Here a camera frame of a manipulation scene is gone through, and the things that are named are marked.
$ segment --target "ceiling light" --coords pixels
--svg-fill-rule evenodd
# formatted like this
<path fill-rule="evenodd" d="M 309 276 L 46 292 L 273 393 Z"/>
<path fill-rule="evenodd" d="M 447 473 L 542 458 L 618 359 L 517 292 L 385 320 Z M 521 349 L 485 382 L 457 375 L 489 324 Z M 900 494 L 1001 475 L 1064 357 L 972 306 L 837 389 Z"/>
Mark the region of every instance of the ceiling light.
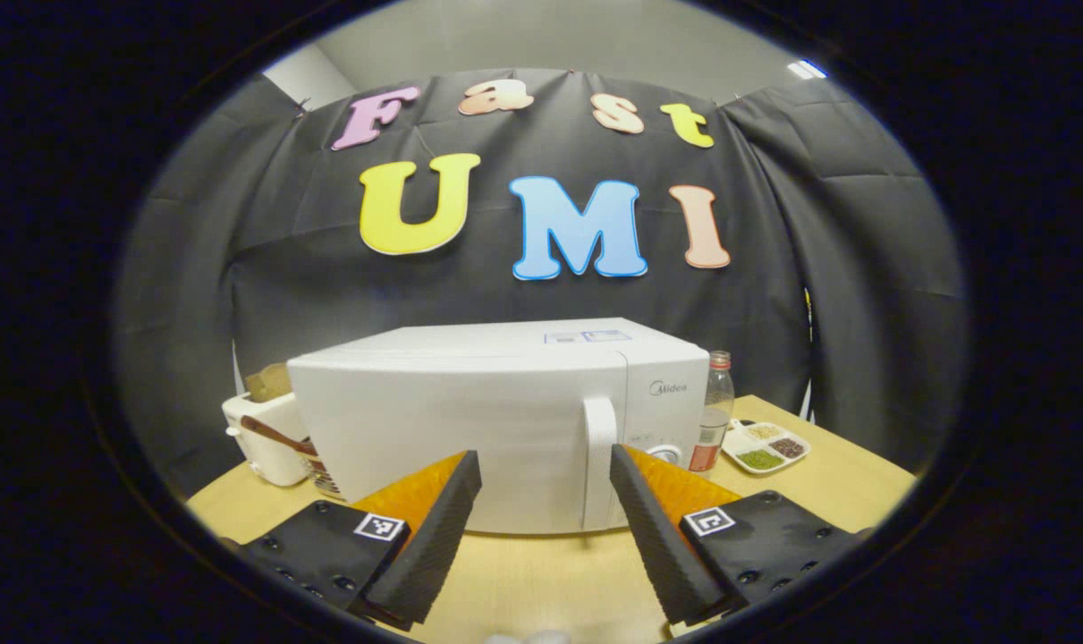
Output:
<path fill-rule="evenodd" d="M 809 70 L 809 73 L 811 73 L 811 75 L 814 76 L 815 78 L 827 78 L 826 74 L 822 73 L 822 70 L 819 70 L 819 68 L 817 68 L 815 65 L 807 61 L 799 61 L 799 66 L 801 66 L 801 68 L 806 70 Z"/>
<path fill-rule="evenodd" d="M 792 63 L 791 65 L 787 65 L 787 69 L 791 69 L 792 74 L 795 74 L 795 76 L 803 78 L 804 80 L 814 78 L 810 70 L 804 69 L 799 63 Z"/>

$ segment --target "microwave control knob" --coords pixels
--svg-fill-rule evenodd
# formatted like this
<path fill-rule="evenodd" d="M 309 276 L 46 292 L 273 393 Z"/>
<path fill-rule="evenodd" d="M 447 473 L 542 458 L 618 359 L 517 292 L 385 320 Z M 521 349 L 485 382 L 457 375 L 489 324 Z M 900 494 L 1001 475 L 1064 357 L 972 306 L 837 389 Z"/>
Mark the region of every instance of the microwave control knob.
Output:
<path fill-rule="evenodd" d="M 680 449 L 676 449 L 674 445 L 657 445 L 652 449 L 648 449 L 648 454 L 660 458 L 662 461 L 667 461 L 673 465 L 680 463 Z"/>

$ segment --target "midea logo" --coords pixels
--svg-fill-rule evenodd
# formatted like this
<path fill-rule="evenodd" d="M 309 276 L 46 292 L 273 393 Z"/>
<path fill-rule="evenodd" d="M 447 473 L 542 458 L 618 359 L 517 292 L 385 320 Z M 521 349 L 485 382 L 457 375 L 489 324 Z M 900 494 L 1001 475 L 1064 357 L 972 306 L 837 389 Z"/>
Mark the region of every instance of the midea logo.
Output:
<path fill-rule="evenodd" d="M 652 384 L 649 384 L 649 393 L 652 395 L 681 391 L 688 391 L 688 384 L 665 384 L 664 380 L 653 380 Z"/>

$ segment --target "screw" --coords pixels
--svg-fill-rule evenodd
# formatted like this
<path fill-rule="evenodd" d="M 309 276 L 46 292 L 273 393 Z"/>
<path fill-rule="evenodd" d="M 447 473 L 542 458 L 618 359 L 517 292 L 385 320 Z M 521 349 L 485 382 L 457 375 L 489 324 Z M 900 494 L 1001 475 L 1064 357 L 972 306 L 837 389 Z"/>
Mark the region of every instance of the screw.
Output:
<path fill-rule="evenodd" d="M 334 579 L 330 579 L 330 582 L 336 584 L 338 588 L 341 588 L 341 590 L 354 590 L 354 582 L 344 575 L 334 576 Z"/>

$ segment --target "blue letter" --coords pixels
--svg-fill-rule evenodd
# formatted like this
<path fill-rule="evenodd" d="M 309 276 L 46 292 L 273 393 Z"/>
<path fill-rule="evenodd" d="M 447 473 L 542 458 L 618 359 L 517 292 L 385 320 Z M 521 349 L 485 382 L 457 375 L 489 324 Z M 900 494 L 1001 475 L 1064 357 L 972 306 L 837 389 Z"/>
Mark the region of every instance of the blue letter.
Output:
<path fill-rule="evenodd" d="M 549 254 L 549 235 L 573 273 L 582 275 L 592 249 L 601 240 L 601 257 L 593 268 L 606 277 L 636 277 L 649 270 L 649 262 L 636 248 L 632 203 L 639 190 L 624 181 L 602 181 L 592 190 L 585 213 L 556 179 L 521 176 L 509 182 L 509 192 L 521 197 L 524 223 L 524 257 L 513 265 L 518 280 L 550 280 L 561 273 L 561 264 Z"/>

